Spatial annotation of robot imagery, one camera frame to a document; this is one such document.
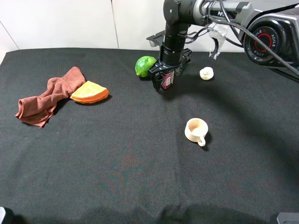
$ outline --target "green lime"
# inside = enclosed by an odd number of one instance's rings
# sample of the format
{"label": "green lime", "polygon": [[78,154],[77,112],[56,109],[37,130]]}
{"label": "green lime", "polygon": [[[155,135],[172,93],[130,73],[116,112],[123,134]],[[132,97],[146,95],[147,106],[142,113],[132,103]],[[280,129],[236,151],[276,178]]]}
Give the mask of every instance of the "green lime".
{"label": "green lime", "polygon": [[135,65],[136,74],[139,77],[147,77],[148,76],[148,69],[154,65],[157,60],[151,56],[143,56],[138,59]]}

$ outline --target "brown cloth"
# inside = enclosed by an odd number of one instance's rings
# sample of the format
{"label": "brown cloth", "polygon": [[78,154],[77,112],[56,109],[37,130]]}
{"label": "brown cloth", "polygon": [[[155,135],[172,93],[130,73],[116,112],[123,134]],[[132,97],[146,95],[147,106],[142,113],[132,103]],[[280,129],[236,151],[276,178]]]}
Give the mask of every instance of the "brown cloth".
{"label": "brown cloth", "polygon": [[52,117],[57,102],[68,98],[85,83],[85,78],[77,67],[72,67],[63,77],[48,80],[48,89],[40,96],[19,100],[16,118],[27,124],[42,127]]}

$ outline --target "cup handle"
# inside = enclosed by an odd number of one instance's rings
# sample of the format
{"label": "cup handle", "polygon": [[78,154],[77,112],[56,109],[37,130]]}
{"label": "cup handle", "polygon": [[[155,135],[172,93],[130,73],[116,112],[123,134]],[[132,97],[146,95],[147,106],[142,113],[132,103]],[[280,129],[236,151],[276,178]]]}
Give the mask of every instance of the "cup handle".
{"label": "cup handle", "polygon": [[200,141],[198,142],[198,144],[199,144],[201,147],[205,146],[205,145],[206,145],[206,140],[205,140],[205,138],[204,138],[203,136],[200,136],[199,138],[200,138]]}

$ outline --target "white cup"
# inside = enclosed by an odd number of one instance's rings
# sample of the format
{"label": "white cup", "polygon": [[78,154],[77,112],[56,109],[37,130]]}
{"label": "white cup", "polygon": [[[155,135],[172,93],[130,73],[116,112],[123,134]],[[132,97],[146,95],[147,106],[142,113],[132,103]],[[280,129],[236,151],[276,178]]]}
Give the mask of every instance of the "white cup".
{"label": "white cup", "polygon": [[197,142],[200,146],[205,146],[205,136],[207,134],[207,131],[208,127],[204,120],[199,118],[192,118],[187,122],[185,136],[190,141]]}

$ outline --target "black fabric surface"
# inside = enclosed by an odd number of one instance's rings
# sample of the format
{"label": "black fabric surface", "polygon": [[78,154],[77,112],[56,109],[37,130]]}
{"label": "black fabric surface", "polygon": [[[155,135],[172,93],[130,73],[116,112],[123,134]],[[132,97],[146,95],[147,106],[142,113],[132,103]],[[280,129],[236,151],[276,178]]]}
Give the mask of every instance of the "black fabric surface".
{"label": "black fabric surface", "polygon": [[[0,206],[15,223],[264,224],[299,212],[299,84],[245,54],[193,53],[157,93],[135,75],[156,51],[34,49],[0,66]],[[78,66],[109,89],[94,105],[60,101],[44,128],[21,123],[18,99]],[[203,81],[199,70],[215,77]],[[207,147],[188,119],[209,125]]]}

